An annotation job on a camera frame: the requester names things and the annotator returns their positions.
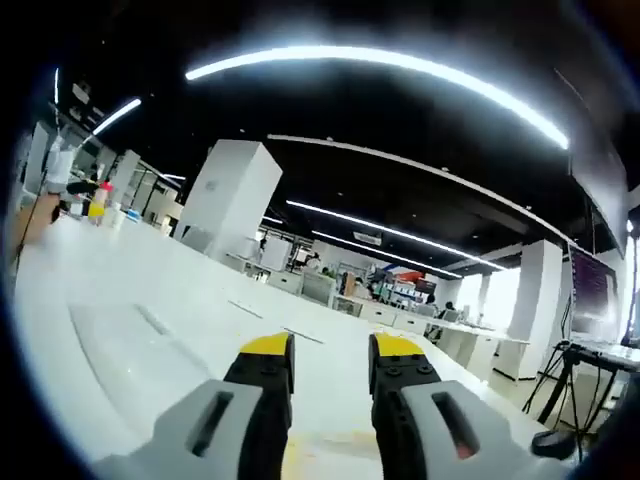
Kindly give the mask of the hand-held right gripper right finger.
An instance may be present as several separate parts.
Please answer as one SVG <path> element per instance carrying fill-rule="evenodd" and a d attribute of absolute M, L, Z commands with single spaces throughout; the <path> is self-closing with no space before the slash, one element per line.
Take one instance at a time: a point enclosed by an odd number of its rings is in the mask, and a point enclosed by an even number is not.
<path fill-rule="evenodd" d="M 386 479 L 566 479 L 568 432 L 517 444 L 508 421 L 458 381 L 440 378 L 421 348 L 369 337 L 371 421 Z"/>

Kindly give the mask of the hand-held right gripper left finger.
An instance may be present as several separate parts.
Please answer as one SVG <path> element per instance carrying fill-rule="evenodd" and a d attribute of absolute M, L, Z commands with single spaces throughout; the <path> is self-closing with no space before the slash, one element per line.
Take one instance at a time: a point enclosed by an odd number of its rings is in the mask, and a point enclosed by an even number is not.
<path fill-rule="evenodd" d="M 151 439 L 93 466 L 99 479 L 278 479 L 292 424 L 295 337 L 244 345 L 209 380 L 156 420 Z"/>

